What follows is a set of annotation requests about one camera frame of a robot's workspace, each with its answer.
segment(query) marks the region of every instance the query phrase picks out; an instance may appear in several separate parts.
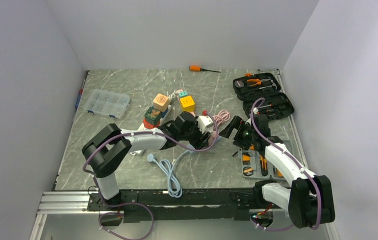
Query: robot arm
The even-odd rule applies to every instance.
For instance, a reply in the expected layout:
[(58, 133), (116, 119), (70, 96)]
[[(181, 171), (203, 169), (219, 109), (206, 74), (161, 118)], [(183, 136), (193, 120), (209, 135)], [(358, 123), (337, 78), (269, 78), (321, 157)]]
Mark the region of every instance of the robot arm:
[(188, 112), (182, 112), (174, 121), (151, 130), (120, 129), (112, 123), (95, 135), (83, 147), (82, 152), (84, 157), (88, 159), (106, 140), (118, 135), (126, 135), (111, 141), (112, 147), (103, 147), (89, 162), (103, 197), (108, 204), (114, 205), (121, 201), (121, 194), (114, 173), (127, 153), (147, 149), (164, 150), (174, 147), (176, 143), (165, 136), (176, 141), (189, 141), (195, 149), (202, 149), (208, 146), (211, 133), (207, 129), (211, 127), (211, 124), (212, 120), (208, 116), (194, 117)]
[(254, 149), (270, 161), (283, 175), (291, 188), (282, 187), (276, 182), (270, 180), (259, 181), (253, 188), (254, 197), (258, 202), (274, 203), (287, 211), (293, 224), (297, 228), (311, 227), (315, 224), (317, 218), (317, 197), (312, 183), (303, 173), (310, 175), (317, 184), (321, 194), (321, 219), (320, 223), (330, 223), (334, 221), (334, 206), (330, 180), (322, 175), (317, 176), (308, 170), (300, 162), (296, 164), (288, 155), (283, 141), (276, 136), (271, 136), (268, 127), (268, 119), (263, 114), (256, 114), (254, 123), (261, 133), (272, 143), (283, 149), (277, 149), (260, 137), (255, 129), (251, 126), (250, 120), (243, 121), (239, 116), (235, 116), (231, 123), (220, 132), (220, 136), (229, 138), (233, 129), (237, 129), (233, 138), (233, 144), (248, 150), (251, 145)]

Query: green cube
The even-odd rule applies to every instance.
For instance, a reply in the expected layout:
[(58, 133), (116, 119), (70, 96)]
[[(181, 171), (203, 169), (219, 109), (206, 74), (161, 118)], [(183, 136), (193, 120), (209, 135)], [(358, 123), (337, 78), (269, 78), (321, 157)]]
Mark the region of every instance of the green cube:
[(147, 123), (152, 124), (153, 126), (156, 126), (159, 123), (159, 120), (161, 119), (161, 111), (154, 107), (150, 107), (145, 112), (145, 120)]

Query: wire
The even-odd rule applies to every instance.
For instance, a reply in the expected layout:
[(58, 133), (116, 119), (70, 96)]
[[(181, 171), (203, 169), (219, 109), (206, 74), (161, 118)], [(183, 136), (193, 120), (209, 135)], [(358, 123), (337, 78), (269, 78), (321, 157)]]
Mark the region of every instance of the wire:
[[(258, 133), (258, 135), (260, 135), (260, 137), (262, 137), (264, 140), (266, 140), (270, 145), (272, 145), (273, 147), (277, 148), (279, 151), (282, 151), (284, 152), (295, 164), (296, 166), (298, 166), (299, 169), (302, 168), (302, 165), (298, 162), (298, 160), (292, 155), (290, 154), (288, 151), (284, 151), (281, 147), (277, 146), (275, 143), (273, 143), (272, 141), (268, 140), (260, 131), (259, 129), (257, 128), (257, 126), (255, 125), (255, 121), (254, 121), (254, 108), (259, 108), (261, 107), (265, 102), (265, 98), (263, 97), (260, 97), (258, 98), (252, 105), (252, 108), (251, 108), (251, 114), (250, 114), (250, 118), (251, 118), (251, 124), (252, 126), (254, 127), (255, 131)], [(310, 228), (313, 229), (313, 230), (317, 230), (318, 227), (320, 226), (320, 220), (321, 220), (321, 193), (320, 193), (320, 190), (318, 189), (318, 186), (317, 184), (315, 183), (315, 181), (312, 179), (312, 177), (306, 172), (306, 171), (303, 171), (302, 172), (309, 180), (310, 182), (312, 183), (314, 189), (315, 189), (315, 192), (317, 194), (317, 219), (315, 221), (315, 225), (314, 226), (311, 226)], [(267, 229), (267, 231), (272, 231), (272, 232), (277, 232), (277, 231), (284, 231), (284, 230), (288, 230), (289, 228), (293, 227), (293, 224), (288, 226), (288, 227), (284, 227), (284, 228), (277, 228), (277, 229)]]
[(268, 212), (268, 210), (270, 210), (270, 208), (271, 208), (271, 203), (268, 205), (268, 207), (264, 211), (260, 211), (259, 213), (257, 213), (257, 215), (265, 214), (266, 212)]
[(251, 217), (251, 222), (255, 224), (255, 228), (257, 227), (262, 227), (262, 225), (264, 223), (268, 223), (266, 226), (264, 226), (264, 228), (268, 228), (272, 223), (273, 223), (273, 219), (272, 218), (253, 218)]
[(225, 109), (221, 110), (217, 115), (213, 116), (214, 120), (217, 122), (217, 126), (220, 126), (221, 124), (229, 121), (230, 117), (230, 113)]
[[(214, 119), (209, 113), (206, 113), (206, 114), (208, 115), (208, 117), (210, 117), (210, 118), (212, 119), (212, 122), (214, 123), (214, 129), (215, 129), (216, 132), (218, 132), (217, 122), (215, 121), (215, 119)], [(121, 239), (124, 239), (124, 240), (143, 240), (143, 239), (147, 238), (147, 237), (150, 235), (150, 233), (152, 232), (152, 230), (153, 230), (154, 218), (153, 218), (152, 211), (150, 211), (150, 209), (149, 209), (147, 206), (145, 206), (145, 205), (143, 205), (143, 204), (141, 204), (141, 203), (138, 203), (138, 202), (126, 202), (126, 203), (122, 203), (122, 204), (118, 204), (118, 205), (110, 205), (110, 204), (107, 204), (105, 198), (103, 197), (102, 193), (100, 192), (99, 184), (98, 184), (98, 182), (97, 182), (97, 180), (96, 180), (95, 173), (94, 173), (93, 171), (90, 171), (90, 170), (87, 169), (87, 165), (90, 163), (90, 161), (93, 159), (93, 157), (94, 157), (94, 156), (95, 156), (95, 155), (96, 155), (96, 154), (97, 154), (102, 148), (104, 148), (108, 143), (112, 142), (112, 141), (115, 140), (115, 139), (122, 138), (122, 137), (125, 137), (125, 136), (132, 136), (132, 135), (159, 135), (159, 136), (163, 136), (163, 137), (169, 139), (170, 141), (172, 141), (172, 142), (174, 142), (175, 144), (177, 144), (177, 145), (183, 147), (184, 149), (190, 150), (190, 151), (192, 151), (192, 152), (204, 152), (204, 151), (209, 150), (213, 145), (215, 145), (215, 143), (217, 142), (217, 139), (218, 139), (218, 138), (217, 138), (218, 133), (216, 134), (216, 137), (214, 138), (214, 141), (213, 141), (213, 143), (212, 143), (210, 146), (208, 146), (208, 147), (206, 147), (206, 148), (203, 148), (203, 149), (199, 149), (199, 150), (198, 150), (198, 149), (194, 149), (194, 148), (192, 148), (192, 149), (187, 148), (186, 146), (184, 146), (183, 144), (179, 143), (178, 141), (176, 141), (176, 140), (173, 139), (172, 137), (170, 137), (170, 136), (168, 136), (168, 135), (165, 135), (165, 134), (163, 134), (163, 133), (161, 133), (161, 132), (154, 132), (154, 131), (139, 131), (139, 132), (133, 132), (133, 133), (131, 133), (131, 132), (129, 132), (129, 133), (122, 133), (122, 134), (119, 134), (119, 135), (113, 136), (113, 137), (111, 137), (110, 139), (106, 140), (106, 141), (105, 141), (103, 144), (101, 144), (101, 145), (100, 145), (100, 146), (99, 146), (99, 147), (98, 147), (98, 148), (97, 148), (97, 149), (96, 149), (96, 150), (95, 150), (95, 151), (94, 151), (94, 152), (93, 152), (93, 153), (87, 158), (87, 160), (84, 162), (84, 164), (83, 164), (83, 171), (92, 175), (92, 177), (93, 177), (93, 181), (95, 182), (95, 185), (96, 185), (96, 188), (99, 189), (99, 196), (100, 196), (100, 199), (101, 199), (102, 203), (104, 204), (104, 206), (109, 207), (109, 208), (118, 208), (118, 207), (126, 206), (126, 205), (138, 205), (138, 206), (141, 206), (141, 207), (143, 207), (144, 209), (146, 209), (146, 210), (148, 211), (148, 213), (149, 213), (149, 215), (150, 215), (150, 217), (151, 217), (151, 220), (152, 220), (152, 224), (151, 224), (151, 226), (150, 226), (149, 231), (148, 231), (143, 237), (138, 238), (138, 239), (130, 239), (130, 238), (123, 237), (123, 236), (121, 236), (121, 235), (119, 235), (119, 234), (117, 234), (117, 233), (115, 233), (115, 232), (113, 232), (113, 231), (110, 231), (109, 229), (106, 229), (105, 227), (102, 226), (101, 219), (102, 219), (102, 217), (103, 217), (104, 215), (111, 215), (111, 214), (118, 214), (118, 215), (119, 215), (119, 213), (115, 213), (115, 212), (107, 212), (107, 213), (101, 215), (101, 216), (99, 217), (99, 226), (100, 226), (100, 229), (103, 229), (103, 230), (107, 231), (108, 233), (110, 233), (110, 234), (112, 234), (112, 235), (114, 235), (114, 236), (116, 236), (116, 237), (119, 237), (119, 238), (121, 238)]]
[(177, 159), (175, 160), (173, 165), (171, 165), (170, 161), (167, 160), (167, 159), (162, 159), (159, 162), (156, 161), (155, 157), (151, 153), (148, 154), (148, 156), (147, 156), (148, 162), (156, 163), (156, 165), (158, 165), (158, 167), (165, 173), (165, 175), (167, 175), (167, 191), (168, 191), (168, 195), (170, 197), (179, 198), (179, 197), (181, 197), (181, 195), (183, 195), (183, 189), (181, 187), (181, 184), (178, 181), (178, 179), (175, 177), (173, 171), (174, 171), (175, 166), (179, 162), (179, 160), (185, 154), (190, 153), (190, 152), (193, 152), (193, 151), (185, 150), (184, 152), (182, 152), (177, 157)]
[(91, 186), (87, 189), (87, 193), (89, 194), (89, 198), (90, 198), (90, 199), (94, 199), (94, 197), (92, 197), (92, 195), (90, 194), (90, 189), (93, 188), (93, 187), (96, 187), (96, 186), (91, 185)]
[(291, 229), (292, 227), (294, 227), (293, 224), (287, 226), (287, 227), (283, 227), (283, 228), (272, 228), (272, 229), (269, 229), (267, 228), (266, 226), (265, 227), (262, 227), (259, 225), (259, 223), (256, 223), (252, 218), (251, 218), (251, 222), (255, 225), (255, 228), (260, 228), (264, 231), (269, 231), (269, 232), (280, 232), (280, 231), (286, 231), (286, 230), (289, 230)]
[(168, 96), (168, 98), (170, 99), (170, 102), (172, 102), (175, 98), (178, 98), (178, 93), (182, 91), (183, 91), (182, 89), (174, 90), (173, 93)]
[(117, 215), (119, 219), (122, 219), (122, 214), (120, 213), (120, 210), (121, 210), (121, 206), (119, 206), (117, 209)]

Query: orange pliers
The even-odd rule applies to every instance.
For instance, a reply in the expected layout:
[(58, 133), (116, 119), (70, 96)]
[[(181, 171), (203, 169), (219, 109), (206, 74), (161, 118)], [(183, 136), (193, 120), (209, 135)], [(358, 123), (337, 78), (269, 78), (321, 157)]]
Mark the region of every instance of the orange pliers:
[(248, 85), (250, 87), (253, 87), (253, 86), (259, 86), (261, 85), (262, 81), (259, 79), (259, 78), (256, 78), (256, 79), (248, 79), (246, 81), (248, 83)]

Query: light blue cable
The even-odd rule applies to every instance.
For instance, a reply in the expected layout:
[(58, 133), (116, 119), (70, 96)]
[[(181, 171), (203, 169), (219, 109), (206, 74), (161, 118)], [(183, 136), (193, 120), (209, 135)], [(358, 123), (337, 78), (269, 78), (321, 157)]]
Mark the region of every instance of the light blue cable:
[(156, 161), (155, 156), (153, 154), (148, 154), (147, 160), (148, 162), (154, 162), (156, 165), (159, 166), (159, 168), (167, 175), (167, 190), (168, 190), (168, 195), (173, 197), (173, 198), (179, 198), (183, 194), (183, 189), (181, 188), (180, 182), (178, 182), (178, 179), (174, 176), (173, 171), (174, 167), (177, 165), (178, 161), (186, 154), (186, 153), (194, 153), (193, 151), (190, 150), (185, 150), (183, 153), (181, 153), (178, 158), (176, 159), (174, 165), (171, 165), (170, 161), (167, 159), (162, 159), (159, 162)]

